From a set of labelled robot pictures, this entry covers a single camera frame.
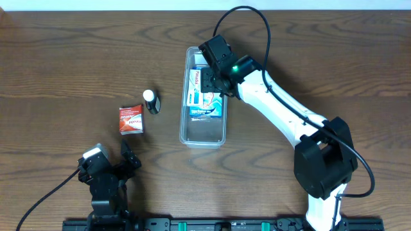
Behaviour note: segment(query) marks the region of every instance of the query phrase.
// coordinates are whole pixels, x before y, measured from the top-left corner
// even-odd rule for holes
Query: wooden table
[[[258,111],[229,101],[227,141],[192,150],[179,141],[186,49],[208,40],[223,12],[10,12],[0,21],[0,229],[21,216],[100,142],[119,159],[118,108],[161,93],[145,112],[144,136],[125,136],[143,166],[130,180],[132,209],[175,218],[304,214],[293,149]],[[411,13],[265,12],[272,30],[268,71],[303,105],[343,118],[376,177],[346,216],[380,216],[387,230],[411,221]],[[219,32],[239,55],[260,62],[267,35],[252,12]],[[369,187],[362,166],[347,192]],[[91,211],[73,179],[43,202],[23,230],[60,230]]]

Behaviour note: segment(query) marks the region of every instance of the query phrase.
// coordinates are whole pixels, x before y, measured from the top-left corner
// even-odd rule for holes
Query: cable
[[[71,180],[77,173],[79,172],[79,169],[74,171],[73,174],[69,176],[66,180],[64,180],[61,184],[59,184],[57,187],[55,187],[52,191],[47,193],[45,196],[43,196],[38,202],[36,202],[26,213],[25,215],[21,218],[19,224],[17,225],[17,228],[15,229],[16,231],[19,231],[21,228],[21,225],[23,224],[24,220],[28,217],[28,215],[33,212],[33,210],[37,207],[37,205],[40,205],[45,199],[47,199],[49,196],[51,196],[53,193],[55,193],[57,190],[59,190],[63,185],[65,185],[69,180]]]
[[[316,128],[318,131],[322,132],[327,137],[333,139],[337,143],[339,143],[339,144],[343,145],[345,148],[347,148],[350,152],[354,153],[354,155],[357,157],[357,159],[363,164],[365,170],[367,170],[367,172],[368,172],[368,175],[369,175],[370,181],[371,181],[371,185],[370,185],[370,188],[367,192],[361,193],[361,194],[337,194],[337,196],[336,196],[336,209],[335,209],[335,212],[334,212],[335,216],[333,218],[335,220],[337,218],[338,201],[341,200],[341,197],[363,198],[363,197],[369,196],[373,192],[373,190],[375,188],[374,174],[372,173],[372,170],[371,170],[370,166],[367,164],[367,162],[364,160],[364,158],[354,148],[350,147],[350,145],[348,145],[345,141],[343,141],[342,139],[340,139],[336,135],[332,134],[331,132],[327,131],[325,128],[321,127],[320,125],[318,125],[318,124],[314,123],[313,121],[311,121],[310,119],[308,119],[308,117],[303,116],[296,109],[291,107],[287,102],[285,102],[283,99],[281,99],[272,90],[272,86],[270,84],[268,84],[267,79],[265,78],[265,70],[266,70],[266,67],[267,67],[268,53],[270,51],[271,31],[270,31],[270,25],[269,25],[267,19],[265,18],[265,16],[259,10],[255,9],[251,6],[237,6],[237,7],[234,7],[233,9],[226,12],[221,17],[221,19],[217,22],[217,25],[216,25],[216,27],[214,29],[214,32],[213,32],[213,37],[216,35],[217,29],[218,29],[220,23],[223,21],[223,19],[226,18],[231,12],[233,12],[235,10],[238,10],[238,9],[249,9],[249,10],[252,10],[253,12],[256,12],[263,19],[263,21],[265,23],[265,26],[267,28],[267,49],[265,51],[264,62],[263,62],[263,66],[262,66],[262,69],[261,69],[262,76],[263,76],[263,82],[264,82],[264,85],[267,87],[267,90],[273,95],[273,97],[276,98],[276,100],[278,100],[288,110],[293,112],[298,118],[302,119],[305,123],[307,123],[307,124],[311,125],[312,127]]]

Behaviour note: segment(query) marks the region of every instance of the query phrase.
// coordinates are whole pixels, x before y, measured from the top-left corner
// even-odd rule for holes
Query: plastic container
[[[225,142],[227,123],[227,96],[222,98],[221,117],[191,117],[187,106],[189,70],[199,66],[208,67],[198,47],[187,50],[186,70],[181,102],[180,141],[189,148],[219,148]]]

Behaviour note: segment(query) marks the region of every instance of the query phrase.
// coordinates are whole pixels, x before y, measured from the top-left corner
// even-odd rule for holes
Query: bottle cap
[[[143,98],[148,102],[153,101],[154,100],[154,92],[152,90],[145,90],[143,92]]]

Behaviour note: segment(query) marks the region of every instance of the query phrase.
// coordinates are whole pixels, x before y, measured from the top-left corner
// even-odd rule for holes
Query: small bottle
[[[145,90],[143,97],[146,100],[146,107],[151,114],[155,115],[160,112],[160,100],[152,90]]]

